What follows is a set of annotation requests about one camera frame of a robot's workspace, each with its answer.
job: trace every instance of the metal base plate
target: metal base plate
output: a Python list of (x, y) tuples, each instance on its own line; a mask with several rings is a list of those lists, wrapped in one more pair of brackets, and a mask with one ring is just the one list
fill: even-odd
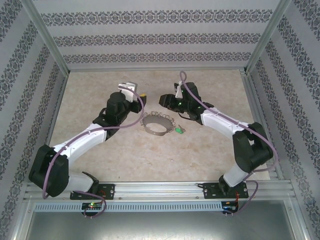
[(249, 197), (245, 182), (232, 187), (226, 195), (224, 195), (219, 189), (218, 182), (201, 183), (198, 184), (198, 187), (203, 189), (204, 199), (235, 199), (237, 193), (239, 199), (247, 199)]
[[(98, 186), (98, 196), (103, 197), (105, 200), (113, 200), (115, 196), (115, 185), (114, 184), (99, 184)], [(71, 192), (71, 200), (99, 200), (97, 197), (79, 194), (76, 192)]]

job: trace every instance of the striped wall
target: striped wall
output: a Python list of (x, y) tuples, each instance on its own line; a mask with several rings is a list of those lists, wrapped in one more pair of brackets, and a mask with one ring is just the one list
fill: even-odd
[(67, 76), (18, 0), (0, 0), (0, 240), (10, 234), (36, 149)]
[(245, 67), (279, 0), (35, 0), (71, 70)]
[(250, 73), (311, 239), (320, 239), (320, 1), (293, 0)]

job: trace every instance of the metal bar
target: metal bar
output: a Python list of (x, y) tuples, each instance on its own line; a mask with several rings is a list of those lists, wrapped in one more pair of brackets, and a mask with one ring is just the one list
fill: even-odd
[(280, 0), (278, 5), (276, 6), (273, 15), (270, 18), (270, 21), (268, 22), (266, 28), (263, 31), (263, 34), (261, 35), (257, 45), (255, 46), (255, 49), (253, 50), (250, 59), (248, 61), (248, 64), (246, 66), (246, 72), (250, 73), (252, 69), (254, 68), (256, 62), (258, 61), (261, 53), (265, 49), (265, 46), (269, 42), (272, 34), (274, 33), (275, 29), (277, 28), (278, 23), (280, 22), (280, 19), (286, 12), (289, 4), (291, 3), (291, 0)]
[(58, 99), (58, 101), (57, 101), (56, 108), (55, 108), (55, 111), (54, 111), (54, 116), (53, 116), (53, 118), (52, 118), (52, 123), (51, 123), (51, 125), (50, 125), (48, 137), (47, 137), (46, 143), (45, 143), (45, 144), (47, 144), (48, 146), (50, 146), (50, 141), (51, 141), (52, 135), (53, 135), (53, 133), (54, 133), (54, 129), (55, 129), (55, 126), (56, 126), (56, 122), (57, 122), (59, 110), (60, 110), (60, 107), (61, 107), (62, 99), (63, 99), (63, 97), (64, 97), (65, 90), (66, 90), (66, 87), (67, 87), (67, 82), (68, 82), (68, 79), (69, 79), (69, 74), (67, 73), (67, 75), (66, 75), (65, 77), (66, 77), (66, 80), (64, 80), (64, 83), (63, 83), (63, 86), (62, 86), (62, 89), (61, 89), (61, 93), (60, 93), (60, 95), (59, 95), (59, 99)]
[(17, 218), (17, 222), (14, 226), (13, 233), (10, 238), (11, 240), (25, 240), (27, 238), (28, 230), (30, 227), (30, 223), (32, 220), (32, 216), (35, 209), (35, 203), (23, 202), (21, 205), (21, 209), (19, 211), (19, 215)]
[(269, 171), (269, 177), (270, 179), (271, 178), (278, 178), (278, 174), (277, 172), (274, 170), (274, 171)]
[[(109, 202), (106, 205), (106, 212), (207, 212), (222, 211), (220, 201), (178, 201), (178, 202)], [(38, 202), (35, 204), (35, 212), (41, 213), (62, 213), (81, 212), (80, 202)], [(100, 209), (88, 209), (90, 212), (100, 212)]]
[(72, 68), (71, 72), (128, 72), (128, 71), (205, 71), (205, 70), (240, 70), (243, 66), (190, 66), (190, 67), (116, 67), (116, 68)]
[[(232, 201), (231, 199), (204, 199), (203, 190), (197, 186), (205, 181), (188, 182), (102, 182), (102, 184), (115, 184), (114, 200), (108, 202), (174, 202), (174, 201)], [(256, 200), (287, 200), (296, 198), (290, 180), (260, 180)], [(252, 194), (256, 185), (248, 182), (248, 193)], [(70, 192), (63, 192), (59, 196), (47, 200), (42, 199), (42, 190), (29, 183), (23, 201), (32, 202), (75, 202), (70, 200)]]
[(33, 3), (33, 0), (21, 0), (21, 3), (26, 12), (28, 13), (29, 17), (31, 18), (33, 24), (36, 26), (36, 29), (39, 31), (44, 43), (47, 45), (58, 66), (66, 76), (70, 72), (67, 63), (64, 57), (62, 56), (60, 50), (58, 49), (58, 46), (56, 45), (53, 37), (51, 36), (35, 4)]
[(296, 199), (288, 199), (284, 201), (286, 213), (288, 215), (291, 228), (296, 240), (310, 240), (310, 235), (306, 227), (301, 209)]

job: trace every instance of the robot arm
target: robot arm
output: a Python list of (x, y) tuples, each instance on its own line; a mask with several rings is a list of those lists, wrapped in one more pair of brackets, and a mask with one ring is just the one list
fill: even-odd
[[(137, 91), (137, 84), (132, 82), (119, 84), (118, 87), (131, 89), (134, 92)], [(147, 97), (144, 95), (141, 96), (141, 99), (145, 105)], [(134, 94), (129, 90), (121, 89), (119, 92), (112, 93), (106, 107), (100, 111), (98, 117), (84, 131), (61, 144), (53, 147), (43, 145), (39, 148), (31, 167), (29, 180), (38, 187), (43, 188), (49, 163), (57, 152), (64, 149), (52, 166), (46, 192), (51, 197), (56, 197), (63, 191), (82, 191), (96, 194), (99, 181), (87, 172), (70, 172), (70, 166), (82, 154), (94, 146), (105, 142), (119, 130), (96, 129), (120, 126), (130, 112), (139, 113), (141, 110), (142, 106), (140, 102), (134, 100)], [(76, 140), (66, 147), (66, 144), (74, 139)]]
[[(186, 84), (191, 92), (201, 101), (195, 84), (193, 82), (187, 82)], [(212, 104), (203, 102), (216, 114), (200, 105), (188, 93), (181, 81), (175, 83), (174, 88), (176, 91), (175, 95), (165, 94), (160, 97), (159, 104), (161, 106), (177, 113), (187, 113), (190, 120), (213, 128), (233, 141), (235, 164), (219, 178), (219, 188), (224, 194), (227, 194), (231, 188), (240, 184), (254, 169), (273, 157), (272, 150), (265, 142), (239, 126), (239, 124), (246, 126), (267, 138), (261, 124), (257, 122), (248, 124), (240, 121), (236, 121), (237, 124), (234, 124), (226, 120), (223, 116), (227, 115), (220, 112)]]

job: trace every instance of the purple cable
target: purple cable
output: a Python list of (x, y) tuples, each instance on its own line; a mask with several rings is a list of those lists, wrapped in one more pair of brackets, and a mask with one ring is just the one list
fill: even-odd
[(102, 196), (95, 195), (95, 194), (92, 194), (92, 193), (89, 193), (89, 192), (85, 192), (85, 191), (74, 191), (74, 192), (75, 192), (75, 193), (78, 193), (78, 194), (85, 194), (85, 195), (89, 195), (89, 196), (92, 196), (92, 197), (99, 198), (99, 199), (102, 200), (102, 202), (103, 202), (103, 204), (104, 204), (103, 209), (102, 209), (100, 212), (98, 212), (96, 215), (94, 215), (94, 216), (88, 216), (88, 215), (86, 215), (87, 210), (90, 209), (90, 208), (86, 208), (86, 209), (84, 210), (84, 212), (83, 212), (83, 215), (84, 215), (85, 218), (88, 217), (88, 218), (90, 218), (90, 219), (94, 219), (94, 218), (100, 216), (101, 214), (103, 214), (104, 211), (107, 209), (107, 202), (106, 202), (106, 200), (105, 200)]
[(132, 127), (133, 125), (137, 124), (138, 122), (140, 122), (140, 120), (143, 118), (144, 116), (144, 102), (142, 101), (141, 97), (139, 96), (139, 94), (137, 94), (136, 92), (134, 92), (133, 90), (129, 89), (129, 88), (126, 88), (126, 87), (122, 87), (120, 86), (119, 87), (120, 89), (125, 89), (125, 90), (128, 90), (129, 92), (133, 93), (137, 99), (139, 100), (140, 104), (141, 104), (141, 114), (140, 114), (140, 117), (133, 123), (130, 123), (128, 125), (125, 125), (125, 126), (106, 126), (106, 127), (98, 127), (98, 128), (95, 128), (95, 129), (92, 129), (90, 131), (86, 131), (78, 136), (76, 136), (75, 138), (73, 138), (71, 141), (69, 141), (64, 147), (62, 147), (57, 153), (56, 155), (54, 155), (52, 161), (50, 162), (49, 164), (49, 167), (48, 167), (48, 170), (46, 171), (46, 174), (45, 174), (45, 178), (44, 178), (44, 183), (43, 183), (43, 188), (42, 188), (42, 198), (43, 199), (47, 199), (49, 194), (46, 195), (46, 192), (47, 192), (47, 186), (48, 186), (48, 179), (49, 179), (49, 176), (50, 176), (50, 172), (51, 172), (51, 169), (53, 167), (53, 165), (55, 164), (55, 161), (57, 159), (57, 157), (64, 151), (66, 150), (67, 148), (66, 147), (69, 147), (73, 142), (75, 142), (76, 140), (78, 140), (79, 138), (83, 137), (84, 135), (87, 135), (87, 134), (90, 134), (92, 132), (96, 132), (96, 131), (99, 131), (99, 130), (111, 130), (111, 129), (125, 129), (125, 128), (129, 128), (129, 127)]
[(185, 89), (188, 91), (188, 93), (201, 105), (203, 106), (205, 109), (209, 110), (210, 112), (212, 112), (213, 114), (215, 115), (219, 115), (221, 117), (223, 117), (224, 119), (226, 119), (227, 121), (233, 123), (233, 124), (236, 124), (238, 125), (239, 127), (249, 131), (250, 133), (256, 135), (258, 138), (260, 138), (262, 141), (264, 141), (270, 148), (271, 150), (273, 151), (273, 155), (274, 155), (274, 164), (270, 167), (267, 167), (267, 168), (264, 168), (264, 169), (257, 169), (257, 170), (254, 170), (253, 172), (256, 173), (256, 172), (264, 172), (264, 171), (268, 171), (272, 168), (274, 168), (278, 163), (279, 163), (279, 156), (278, 156), (278, 153), (277, 153), (277, 150), (275, 149), (275, 147), (264, 137), (262, 136), (261, 134), (259, 134), (258, 132), (250, 129), (249, 127), (247, 126), (244, 126), (242, 124), (239, 124), (237, 121), (229, 118), (228, 116), (222, 114), (221, 112), (217, 112), (217, 111), (214, 111), (212, 109), (210, 109), (209, 107), (207, 107), (206, 105), (204, 105), (190, 90), (190, 88), (187, 86), (186, 84), (186, 80), (187, 80), (187, 74), (184, 72), (184, 71), (180, 71), (180, 79), (185, 87)]
[(235, 213), (233, 213), (233, 212), (231, 212), (229, 210), (226, 210), (226, 209), (223, 210), (224, 212), (228, 212), (228, 213), (232, 214), (232, 216), (233, 215), (237, 215), (237, 214), (241, 213), (248, 206), (248, 204), (251, 202), (251, 200), (255, 197), (255, 195), (256, 195), (256, 193), (258, 191), (258, 188), (259, 188), (259, 183), (256, 180), (248, 180), (246, 182), (247, 183), (255, 183), (255, 185), (256, 185), (255, 190), (252, 193), (252, 195), (250, 196), (250, 198), (248, 199), (248, 201), (238, 211), (236, 211)]

